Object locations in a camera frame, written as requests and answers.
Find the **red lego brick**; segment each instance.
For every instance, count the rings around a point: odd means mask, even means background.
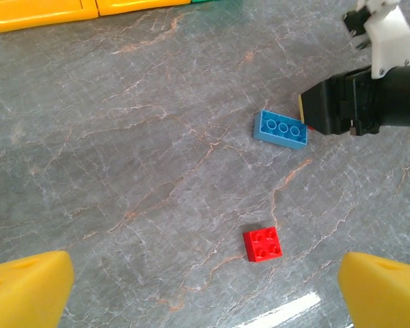
[[[275,227],[245,232],[243,239],[250,262],[262,262],[282,256]]]

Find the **gray marble countertop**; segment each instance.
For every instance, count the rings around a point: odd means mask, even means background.
[[[342,256],[410,263],[410,129],[310,132],[302,150],[252,131],[369,63],[340,21],[353,5],[221,0],[0,34],[0,262],[70,253],[60,327],[251,328],[306,295],[273,324],[348,327]],[[284,255],[250,263],[242,232],[267,226]]]

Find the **toy brick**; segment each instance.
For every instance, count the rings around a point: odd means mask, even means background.
[[[245,232],[243,239],[250,262],[262,262],[282,256],[275,227]]]
[[[308,127],[294,118],[262,110],[255,117],[254,139],[301,149],[307,145]]]

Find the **blue lego brick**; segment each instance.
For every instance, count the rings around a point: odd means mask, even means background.
[[[255,117],[254,138],[301,149],[307,145],[308,127],[294,118],[262,110]]]

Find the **yellow toy block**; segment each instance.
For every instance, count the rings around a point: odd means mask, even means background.
[[[355,328],[410,328],[410,265],[351,252],[338,281]]]
[[[96,17],[95,0],[0,0],[0,32]]]
[[[0,264],[0,328],[57,327],[73,280],[64,251]]]
[[[120,14],[135,10],[186,5],[191,0],[97,0],[100,15]]]

